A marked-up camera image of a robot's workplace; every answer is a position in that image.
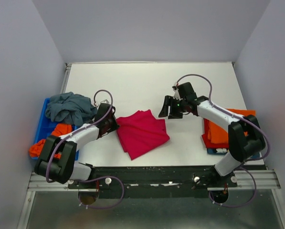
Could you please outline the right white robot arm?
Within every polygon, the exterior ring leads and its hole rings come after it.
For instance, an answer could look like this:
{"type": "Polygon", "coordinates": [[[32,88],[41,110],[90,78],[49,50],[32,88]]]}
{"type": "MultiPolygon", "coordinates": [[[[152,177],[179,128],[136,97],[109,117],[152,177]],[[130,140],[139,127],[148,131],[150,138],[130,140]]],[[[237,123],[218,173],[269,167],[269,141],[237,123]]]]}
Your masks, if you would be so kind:
{"type": "Polygon", "coordinates": [[[175,94],[166,95],[159,117],[182,119],[184,113],[207,119],[228,134],[229,152],[213,166],[210,183],[220,187],[226,176],[265,148],[264,136],[254,115],[243,116],[217,106],[210,97],[198,97],[191,83],[175,84],[175,94]]]}

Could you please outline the folded red t shirt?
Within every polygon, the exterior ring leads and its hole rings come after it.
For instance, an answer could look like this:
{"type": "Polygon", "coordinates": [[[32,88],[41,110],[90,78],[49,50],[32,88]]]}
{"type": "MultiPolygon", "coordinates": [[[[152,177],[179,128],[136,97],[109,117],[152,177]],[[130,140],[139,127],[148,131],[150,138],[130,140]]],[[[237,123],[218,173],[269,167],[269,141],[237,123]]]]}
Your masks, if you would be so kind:
{"type": "Polygon", "coordinates": [[[208,124],[204,120],[203,120],[203,122],[204,122],[204,134],[201,137],[204,141],[206,148],[229,148],[229,144],[225,145],[225,144],[212,144],[212,143],[210,143],[209,140],[207,139],[207,134],[206,134],[206,132],[207,132],[206,128],[207,128],[208,124]]]}

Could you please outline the blue plastic bin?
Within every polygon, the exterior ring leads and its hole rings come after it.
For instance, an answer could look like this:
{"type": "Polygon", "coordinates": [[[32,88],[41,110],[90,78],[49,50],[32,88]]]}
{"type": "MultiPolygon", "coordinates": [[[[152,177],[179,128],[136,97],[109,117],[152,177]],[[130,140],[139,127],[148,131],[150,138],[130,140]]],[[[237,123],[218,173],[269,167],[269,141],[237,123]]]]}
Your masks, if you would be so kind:
{"type": "MultiPolygon", "coordinates": [[[[37,130],[36,130],[36,134],[39,132],[41,127],[54,127],[57,124],[59,124],[59,122],[52,122],[50,120],[50,118],[47,118],[45,116],[45,111],[47,109],[47,105],[48,105],[49,101],[50,101],[50,98],[46,98],[44,100],[43,107],[42,107],[42,112],[41,112],[41,116],[40,116],[40,120],[39,120],[38,127],[37,127],[37,130]]],[[[73,127],[73,131],[78,128],[77,126],[74,126],[74,125],[72,125],[72,127],[73,127]]]]}

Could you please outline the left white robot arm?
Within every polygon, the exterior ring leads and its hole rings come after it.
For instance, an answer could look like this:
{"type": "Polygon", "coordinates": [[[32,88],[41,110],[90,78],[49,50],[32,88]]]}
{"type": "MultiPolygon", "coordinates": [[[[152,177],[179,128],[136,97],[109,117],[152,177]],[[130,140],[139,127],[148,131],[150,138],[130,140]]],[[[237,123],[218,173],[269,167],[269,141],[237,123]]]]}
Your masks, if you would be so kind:
{"type": "Polygon", "coordinates": [[[66,135],[47,137],[34,172],[45,177],[48,183],[64,184],[69,180],[79,180],[84,188],[91,188],[95,184],[93,166],[76,161],[76,153],[88,143],[118,128],[115,107],[101,103],[94,122],[83,124],[66,135]]]}

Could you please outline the crumpled orange t shirt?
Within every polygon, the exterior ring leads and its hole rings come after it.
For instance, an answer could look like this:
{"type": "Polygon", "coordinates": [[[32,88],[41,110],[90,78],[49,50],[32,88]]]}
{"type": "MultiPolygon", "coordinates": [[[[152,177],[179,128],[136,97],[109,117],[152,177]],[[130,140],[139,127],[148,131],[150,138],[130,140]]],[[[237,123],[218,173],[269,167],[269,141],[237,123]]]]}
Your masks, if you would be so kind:
{"type": "Polygon", "coordinates": [[[29,155],[32,159],[37,159],[42,151],[48,136],[62,136],[69,134],[73,131],[71,125],[59,123],[54,127],[41,127],[39,132],[36,134],[34,144],[29,149],[29,155]]]}

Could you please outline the crumpled grey-blue t shirt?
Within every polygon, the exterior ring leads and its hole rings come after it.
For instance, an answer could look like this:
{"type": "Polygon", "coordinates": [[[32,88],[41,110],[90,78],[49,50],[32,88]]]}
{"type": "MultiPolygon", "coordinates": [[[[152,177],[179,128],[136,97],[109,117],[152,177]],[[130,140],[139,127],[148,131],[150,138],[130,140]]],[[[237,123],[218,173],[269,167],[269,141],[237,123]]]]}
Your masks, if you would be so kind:
{"type": "Polygon", "coordinates": [[[68,92],[51,96],[44,115],[52,122],[81,127],[93,119],[96,113],[97,108],[89,97],[68,92]]]}

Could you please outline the magenta t shirt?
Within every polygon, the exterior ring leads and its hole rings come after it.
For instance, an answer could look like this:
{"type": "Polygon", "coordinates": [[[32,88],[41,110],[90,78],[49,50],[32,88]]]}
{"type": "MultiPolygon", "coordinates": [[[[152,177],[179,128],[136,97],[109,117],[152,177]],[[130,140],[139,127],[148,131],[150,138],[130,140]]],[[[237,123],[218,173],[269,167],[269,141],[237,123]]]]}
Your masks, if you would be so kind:
{"type": "Polygon", "coordinates": [[[156,119],[151,110],[136,111],[117,118],[117,136],[131,160],[134,160],[170,140],[164,119],[156,119]]]}

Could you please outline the folded blue t shirt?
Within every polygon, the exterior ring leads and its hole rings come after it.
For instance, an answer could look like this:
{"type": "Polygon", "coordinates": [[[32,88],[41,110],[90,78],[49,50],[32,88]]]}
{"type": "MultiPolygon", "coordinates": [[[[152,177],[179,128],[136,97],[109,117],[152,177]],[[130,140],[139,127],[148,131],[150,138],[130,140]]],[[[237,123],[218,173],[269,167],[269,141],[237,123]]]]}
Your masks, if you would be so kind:
{"type": "MultiPolygon", "coordinates": [[[[226,155],[230,150],[228,148],[207,148],[207,153],[209,155],[219,155],[219,156],[224,156],[226,155]]],[[[240,155],[245,157],[246,153],[243,153],[242,150],[235,150],[234,153],[236,155],[240,155]]],[[[261,156],[259,153],[251,155],[247,159],[259,159],[261,156]]]]}

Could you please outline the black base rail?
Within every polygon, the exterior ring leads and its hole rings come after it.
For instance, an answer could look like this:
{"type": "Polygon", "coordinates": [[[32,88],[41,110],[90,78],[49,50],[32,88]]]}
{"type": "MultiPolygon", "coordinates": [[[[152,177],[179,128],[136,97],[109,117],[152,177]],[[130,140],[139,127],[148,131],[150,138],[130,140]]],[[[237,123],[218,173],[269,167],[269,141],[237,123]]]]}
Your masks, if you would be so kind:
{"type": "Polygon", "coordinates": [[[105,199],[206,198],[210,190],[237,187],[234,176],[215,177],[211,166],[94,167],[90,178],[99,182],[75,181],[68,188],[83,192],[99,186],[99,197],[105,199]]]}

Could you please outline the folded orange t shirt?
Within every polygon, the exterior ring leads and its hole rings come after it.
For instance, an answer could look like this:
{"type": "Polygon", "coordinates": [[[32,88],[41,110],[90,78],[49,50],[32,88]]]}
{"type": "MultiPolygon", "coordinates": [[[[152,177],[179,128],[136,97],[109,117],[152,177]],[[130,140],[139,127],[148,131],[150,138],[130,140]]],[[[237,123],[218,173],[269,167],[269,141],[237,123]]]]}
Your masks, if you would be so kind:
{"type": "MultiPolygon", "coordinates": [[[[243,115],[243,116],[248,116],[248,115],[256,115],[256,111],[255,110],[237,110],[237,109],[228,109],[231,112],[243,115]]],[[[219,127],[218,125],[216,125],[215,123],[204,119],[204,121],[206,121],[207,125],[207,139],[209,140],[210,143],[212,144],[225,144],[228,145],[228,133],[222,129],[221,127],[219,127]]]]}

